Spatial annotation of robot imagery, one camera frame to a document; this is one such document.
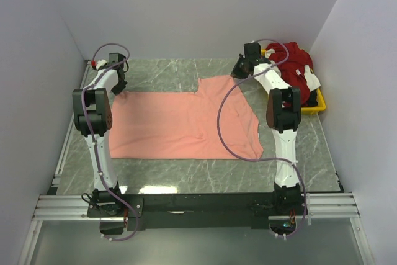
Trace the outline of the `pink t shirt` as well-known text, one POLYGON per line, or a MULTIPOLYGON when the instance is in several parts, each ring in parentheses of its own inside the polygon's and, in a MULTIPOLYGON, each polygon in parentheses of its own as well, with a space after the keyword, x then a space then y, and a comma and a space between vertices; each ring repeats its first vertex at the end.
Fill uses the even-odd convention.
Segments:
POLYGON ((260 158, 259 120, 228 75, 196 92, 123 92, 112 104, 113 159, 260 158))

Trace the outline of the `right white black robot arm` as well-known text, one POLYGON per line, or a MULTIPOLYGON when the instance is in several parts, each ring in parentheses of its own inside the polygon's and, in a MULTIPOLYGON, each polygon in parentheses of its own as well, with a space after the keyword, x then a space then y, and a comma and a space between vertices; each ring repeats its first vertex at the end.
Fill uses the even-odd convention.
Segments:
POLYGON ((296 169, 296 137, 301 122, 301 92, 274 70, 276 63, 262 56, 259 42, 243 45, 231 76, 241 81, 254 78, 268 95, 266 122, 275 142, 276 175, 271 206, 289 212, 302 204, 301 175, 296 169))

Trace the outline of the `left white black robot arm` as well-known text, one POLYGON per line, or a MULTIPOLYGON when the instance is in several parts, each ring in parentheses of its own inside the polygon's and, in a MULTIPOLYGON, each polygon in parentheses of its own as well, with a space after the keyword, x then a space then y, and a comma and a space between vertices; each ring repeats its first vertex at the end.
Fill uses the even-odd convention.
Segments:
POLYGON ((94 172, 94 190, 81 198, 89 204, 88 217, 116 217, 123 214, 125 205, 117 175, 110 157, 112 112, 109 95, 118 95, 126 87, 125 72, 129 65, 125 55, 110 53, 109 59, 96 63, 95 78, 88 86, 72 92, 74 126, 89 148, 94 172))

